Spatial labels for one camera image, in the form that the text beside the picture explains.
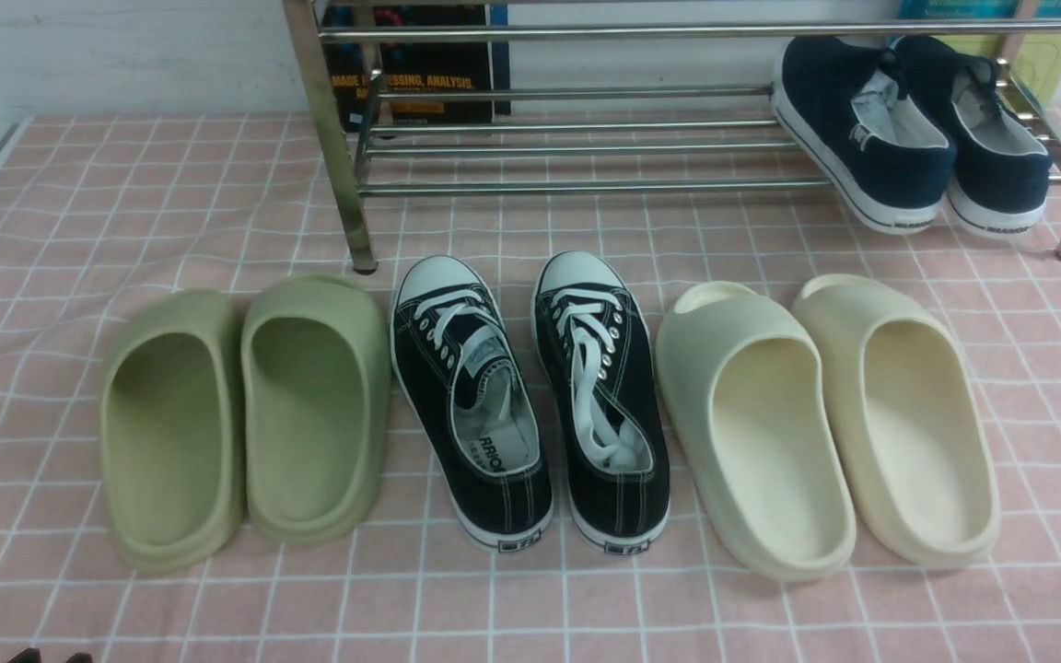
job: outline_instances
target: heel label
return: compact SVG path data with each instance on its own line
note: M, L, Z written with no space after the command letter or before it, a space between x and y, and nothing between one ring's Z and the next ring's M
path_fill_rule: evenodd
M608 555L640 555L649 549L649 541L642 541L639 544L620 545L606 542L605 553Z
M530 534L529 537L523 537L518 541L499 541L498 553L518 553L518 551L527 548L539 542L542 537L542 533L536 531Z

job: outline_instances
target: book cover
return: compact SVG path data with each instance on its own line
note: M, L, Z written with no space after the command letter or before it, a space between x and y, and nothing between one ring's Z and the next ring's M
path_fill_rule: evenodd
M1014 16L1015 0L903 0L902 18L1003 18ZM1043 0L1038 17L1061 18L1061 0ZM993 56L997 35L942 37L954 49ZM1031 34L1013 63L1014 71L1039 101L1049 102L1061 80L1061 34Z
M485 4L388 4L375 7L375 24L484 25ZM323 25L351 25L349 5L332 5ZM392 89L490 89L489 46L480 43L381 43L380 55ZM358 43L328 43L325 63L338 101L342 126L359 130L366 107L367 75ZM488 101L398 101L392 104L395 124L471 124L492 122Z

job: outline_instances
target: sneaker pair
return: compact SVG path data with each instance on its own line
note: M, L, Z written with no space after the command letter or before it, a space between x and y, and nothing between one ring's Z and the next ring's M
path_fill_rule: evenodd
M608 554L643 553L669 511L669 464L648 330L630 291L597 257L553 257L535 285L532 337L568 454L571 512ZM534 545L553 511L526 383L498 304L449 256L421 260L392 307L392 362L474 541Z
M1002 238L1043 217L1051 158L997 95L998 70L932 37L798 37L771 107L867 227L921 231L946 189L961 226Z

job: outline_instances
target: pink checkered tablecloth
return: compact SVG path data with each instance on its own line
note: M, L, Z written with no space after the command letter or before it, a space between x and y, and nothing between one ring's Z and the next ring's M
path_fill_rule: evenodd
M813 167L793 154L584 157L379 163L375 176L773 169ZM1061 189L1044 225L1013 243L946 217L910 238L876 234L832 192L392 199L367 211L382 265L351 277L380 306L425 255L452 252L487 278L555 467L555 412L527 329L552 254L605 256L654 328L708 280L784 303L828 272L904 291L951 326L972 367L1002 488L996 549L969 570L923 572L863 529L838 574L770 582L716 540L675 444L673 517L648 554L595 553L560 499L539 545L492 557L460 531L396 389L382 491L353 536L288 547L245 527L209 562L136 576L107 541L101 503L98 369L110 337L174 290L211 286L247 304L290 273L350 274L346 245L308 116L44 118L0 170L0 662L35 645L56 662L84 650L122 663L1061 663L1061 263L1049 251Z

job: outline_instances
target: shoe rack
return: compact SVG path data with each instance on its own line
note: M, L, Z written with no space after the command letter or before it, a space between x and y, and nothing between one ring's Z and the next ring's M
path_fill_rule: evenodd
M526 3L534 0L507 0ZM416 0L437 3L437 0ZM386 0L361 0L353 5L353 27L321 29L315 0L282 0L290 37L294 43L303 87L311 106L313 122L325 156L333 197L337 203L346 244L354 272L370 274L378 267L371 250L370 232L363 199L366 197L407 196L514 196L514 194L563 193L649 193L649 192L761 192L761 190L796 190L831 186L824 177L763 177L715 180L586 180L543 181L543 184L446 184L446 185L375 185L370 180L370 163L380 158L499 158L618 155L683 155L708 152L769 151L796 149L792 139L763 137L749 140L724 140L719 143L601 143L601 145L421 145L417 142L381 138L416 138L420 136L480 137L491 135L534 135L575 132L678 132L694 129L775 129L778 123L770 117L723 119L712 122L581 122L581 124L514 124L497 122L485 125L395 126L388 124L387 105L393 101L581 101L581 100L682 100L699 97L766 95L770 85L748 87L593 87L506 89L506 91L390 91L386 76L375 65L380 63L380 42L492 42L492 41L574 41L616 40L616 38L748 38L797 37L797 35L891 35L891 34L997 34L997 58L1002 63L1002 80L997 87L1002 97L1014 109L1029 129L1043 140L1056 160L1053 185L1061 185L1061 136L1048 122L1047 112L1037 98L1014 76L1009 63L1017 55L1023 39L1031 33L1061 33L1061 18L1036 18L1039 0L1022 0L1015 15L1002 20L910 20L885 22L765 22L765 24L557 24L557 25L435 25L380 29L373 25L375 4ZM370 71L365 124L353 153L338 122L338 108L333 97L330 75L325 67L324 43L359 43L363 62ZM1061 260L1061 240L1056 247Z

